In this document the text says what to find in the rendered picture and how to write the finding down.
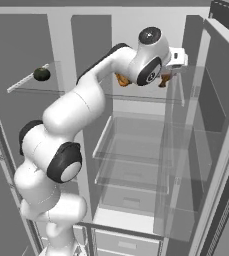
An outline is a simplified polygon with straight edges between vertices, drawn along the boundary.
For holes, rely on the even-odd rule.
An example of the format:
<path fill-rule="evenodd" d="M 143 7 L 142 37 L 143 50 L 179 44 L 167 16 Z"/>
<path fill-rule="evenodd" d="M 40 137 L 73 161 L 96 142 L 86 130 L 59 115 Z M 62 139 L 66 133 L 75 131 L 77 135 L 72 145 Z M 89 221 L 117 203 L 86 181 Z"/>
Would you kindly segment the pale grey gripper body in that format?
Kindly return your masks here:
<path fill-rule="evenodd" d="M 167 69 L 171 70 L 172 72 L 184 72 L 188 67 L 188 61 L 184 63 L 173 63 L 169 62 L 167 64 Z"/>

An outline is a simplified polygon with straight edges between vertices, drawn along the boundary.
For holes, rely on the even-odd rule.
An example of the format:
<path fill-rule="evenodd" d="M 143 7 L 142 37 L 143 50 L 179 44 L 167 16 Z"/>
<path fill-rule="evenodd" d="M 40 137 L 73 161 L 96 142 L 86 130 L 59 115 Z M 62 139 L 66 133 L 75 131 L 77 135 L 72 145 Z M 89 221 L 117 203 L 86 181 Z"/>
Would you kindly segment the glass freezer shelf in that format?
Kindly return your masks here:
<path fill-rule="evenodd" d="M 138 96 L 112 95 L 112 94 L 105 94 L 105 97 L 115 99 L 115 100 L 178 104 L 178 105 L 181 105 L 182 107 L 185 106 L 185 100 L 174 99 L 174 98 L 173 99 L 167 99 L 167 98 L 138 97 Z"/>

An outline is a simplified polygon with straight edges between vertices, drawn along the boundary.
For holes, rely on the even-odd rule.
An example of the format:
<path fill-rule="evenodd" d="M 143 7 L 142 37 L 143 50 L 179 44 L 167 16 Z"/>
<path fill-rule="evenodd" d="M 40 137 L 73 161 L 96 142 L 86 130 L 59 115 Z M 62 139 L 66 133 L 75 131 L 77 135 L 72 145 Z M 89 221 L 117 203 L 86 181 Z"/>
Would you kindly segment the grey freezer door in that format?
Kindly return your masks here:
<path fill-rule="evenodd" d="M 186 122 L 194 226 L 188 256 L 212 256 L 229 200 L 229 29 L 206 19 Z"/>

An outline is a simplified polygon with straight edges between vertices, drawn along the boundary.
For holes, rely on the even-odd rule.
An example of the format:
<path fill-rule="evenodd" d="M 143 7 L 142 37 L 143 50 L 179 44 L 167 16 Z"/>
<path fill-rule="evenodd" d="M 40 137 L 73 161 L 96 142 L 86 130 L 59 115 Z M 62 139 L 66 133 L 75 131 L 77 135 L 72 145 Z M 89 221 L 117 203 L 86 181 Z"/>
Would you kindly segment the brown chicken drumstick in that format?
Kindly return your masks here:
<path fill-rule="evenodd" d="M 118 74 L 118 73 L 116 73 L 116 78 L 117 78 L 117 81 L 118 81 L 118 83 L 121 87 L 127 87 L 130 84 L 136 84 L 138 86 L 146 86 L 146 85 L 152 83 L 155 80 L 155 78 L 153 78 L 149 82 L 147 82 L 145 80 L 132 81 L 132 80 L 129 80 L 127 77 L 125 77 L 121 74 Z M 171 74 L 161 74 L 160 78 L 161 78 L 161 82 L 158 84 L 158 86 L 160 88 L 165 88 L 167 82 L 171 80 L 172 75 Z"/>

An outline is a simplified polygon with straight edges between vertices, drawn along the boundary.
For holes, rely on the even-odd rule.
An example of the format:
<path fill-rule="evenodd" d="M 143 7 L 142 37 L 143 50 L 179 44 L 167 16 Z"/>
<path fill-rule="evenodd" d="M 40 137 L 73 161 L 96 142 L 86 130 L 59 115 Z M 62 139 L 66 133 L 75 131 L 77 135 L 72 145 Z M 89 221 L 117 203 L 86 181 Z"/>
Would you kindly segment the clear freezer drawer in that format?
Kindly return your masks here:
<path fill-rule="evenodd" d="M 95 183 L 160 194 L 169 193 L 169 176 L 162 174 L 158 165 L 148 163 L 106 160 L 99 167 Z"/>
<path fill-rule="evenodd" d="M 165 142 L 162 120 L 110 116 L 92 156 L 170 167 L 172 157 Z"/>

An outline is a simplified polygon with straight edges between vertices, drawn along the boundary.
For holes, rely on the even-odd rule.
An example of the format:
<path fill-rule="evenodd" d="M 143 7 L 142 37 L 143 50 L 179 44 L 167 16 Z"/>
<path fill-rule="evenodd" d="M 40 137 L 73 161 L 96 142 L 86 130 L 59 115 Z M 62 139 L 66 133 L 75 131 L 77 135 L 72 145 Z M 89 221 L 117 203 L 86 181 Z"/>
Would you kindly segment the grey side-by-side fridge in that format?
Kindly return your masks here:
<path fill-rule="evenodd" d="M 43 112 L 72 90 L 81 74 L 115 45 L 125 43 L 137 49 L 138 35 L 146 27 L 160 29 L 171 47 L 185 50 L 188 67 L 197 66 L 206 19 L 213 18 L 205 8 L 189 7 L 0 7 L 0 221 L 4 230 L 15 232 L 18 238 L 17 249 L 7 256 L 38 256 L 48 245 L 46 224 L 20 213 L 22 196 L 14 183 L 15 171 L 24 162 L 20 130 L 28 122 L 40 120 Z M 63 94 L 7 92 L 53 61 L 61 62 Z M 172 73 L 172 78 L 184 72 Z M 158 86 L 160 82 L 158 77 L 146 86 L 121 87 L 116 75 L 110 74 L 101 87 L 104 94 L 166 98 L 169 81 L 165 88 Z M 190 240 L 178 241 L 153 232 L 157 192 L 95 183 L 106 160 L 94 159 L 92 154 L 109 117 L 155 119 L 166 124 L 166 103 L 105 100 L 100 117 L 75 136 L 81 146 L 80 172 L 59 186 L 62 192 L 86 200 L 86 215 L 73 226 L 75 238 L 87 256 L 132 256 L 98 249 L 96 229 L 159 240 L 158 256 L 188 256 Z"/>

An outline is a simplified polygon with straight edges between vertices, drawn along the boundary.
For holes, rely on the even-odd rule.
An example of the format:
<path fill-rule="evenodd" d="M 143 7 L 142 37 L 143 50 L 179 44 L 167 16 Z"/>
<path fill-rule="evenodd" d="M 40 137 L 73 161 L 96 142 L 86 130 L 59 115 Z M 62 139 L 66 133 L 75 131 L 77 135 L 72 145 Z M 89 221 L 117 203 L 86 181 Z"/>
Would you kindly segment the glass fridge shelf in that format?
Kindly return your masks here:
<path fill-rule="evenodd" d="M 61 95 L 65 92 L 60 61 L 53 61 L 42 66 L 43 74 L 50 74 L 50 77 L 43 80 L 36 80 L 31 73 L 20 81 L 16 82 L 7 89 L 12 92 L 36 92 L 36 93 L 55 93 Z"/>

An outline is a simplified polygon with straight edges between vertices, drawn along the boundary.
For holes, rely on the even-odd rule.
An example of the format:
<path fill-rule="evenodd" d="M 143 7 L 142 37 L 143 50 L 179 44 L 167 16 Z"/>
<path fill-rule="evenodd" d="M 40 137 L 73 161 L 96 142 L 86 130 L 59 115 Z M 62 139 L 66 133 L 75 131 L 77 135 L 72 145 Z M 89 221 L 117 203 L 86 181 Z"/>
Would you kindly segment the clear door bin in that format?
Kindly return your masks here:
<path fill-rule="evenodd" d="M 204 72 L 204 66 L 189 66 L 169 81 L 165 106 L 167 124 L 193 125 Z"/>
<path fill-rule="evenodd" d="M 188 242 L 200 215 L 220 134 L 166 123 L 161 146 L 153 232 Z"/>

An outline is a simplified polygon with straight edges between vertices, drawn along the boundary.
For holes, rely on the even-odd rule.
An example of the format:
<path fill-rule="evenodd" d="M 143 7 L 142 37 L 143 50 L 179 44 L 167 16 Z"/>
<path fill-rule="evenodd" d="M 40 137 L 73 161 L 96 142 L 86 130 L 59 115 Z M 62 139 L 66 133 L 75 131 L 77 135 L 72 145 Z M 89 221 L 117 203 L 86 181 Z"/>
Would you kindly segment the dark green round vegetable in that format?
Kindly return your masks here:
<path fill-rule="evenodd" d="M 47 68 L 37 68 L 33 72 L 33 77 L 37 81 L 47 81 L 51 76 L 50 71 Z"/>

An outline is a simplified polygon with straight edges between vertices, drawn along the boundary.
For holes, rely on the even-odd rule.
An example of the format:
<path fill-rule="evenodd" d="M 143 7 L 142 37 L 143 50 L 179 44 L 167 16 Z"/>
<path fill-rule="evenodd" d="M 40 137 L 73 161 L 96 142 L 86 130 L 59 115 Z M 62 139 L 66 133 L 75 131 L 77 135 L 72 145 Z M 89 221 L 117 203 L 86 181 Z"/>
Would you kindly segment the white bottom drawer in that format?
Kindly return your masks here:
<path fill-rule="evenodd" d="M 132 256 L 158 256 L 161 242 L 117 232 L 95 230 L 98 249 Z"/>

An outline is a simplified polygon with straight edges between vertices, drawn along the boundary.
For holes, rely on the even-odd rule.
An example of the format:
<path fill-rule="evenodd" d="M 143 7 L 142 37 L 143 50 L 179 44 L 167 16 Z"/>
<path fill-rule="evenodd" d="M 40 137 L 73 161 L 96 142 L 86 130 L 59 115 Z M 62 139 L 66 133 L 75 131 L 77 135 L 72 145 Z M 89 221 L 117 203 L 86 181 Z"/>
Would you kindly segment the dark wall cupboard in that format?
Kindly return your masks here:
<path fill-rule="evenodd" d="M 229 0 L 212 0 L 209 17 L 216 19 L 229 29 Z"/>

